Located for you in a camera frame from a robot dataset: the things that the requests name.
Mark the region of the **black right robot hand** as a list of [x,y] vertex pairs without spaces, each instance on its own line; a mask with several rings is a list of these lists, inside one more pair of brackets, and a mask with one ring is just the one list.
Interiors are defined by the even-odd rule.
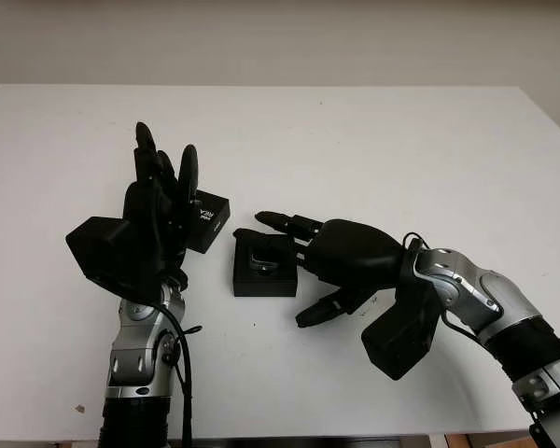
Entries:
[[233,294],[294,297],[298,269],[303,268],[336,290],[296,315],[300,328],[350,315],[377,291],[398,282],[403,246],[372,226],[273,211],[260,211],[255,218],[274,232],[239,228],[233,233]]

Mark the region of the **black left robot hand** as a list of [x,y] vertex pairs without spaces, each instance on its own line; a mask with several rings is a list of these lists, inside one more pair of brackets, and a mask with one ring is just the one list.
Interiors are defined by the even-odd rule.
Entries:
[[175,169],[167,153],[156,149],[151,130],[141,121],[135,125],[135,140],[136,180],[125,193],[123,217],[139,232],[150,274],[184,290],[188,277],[182,264],[197,213],[197,150],[187,145]]

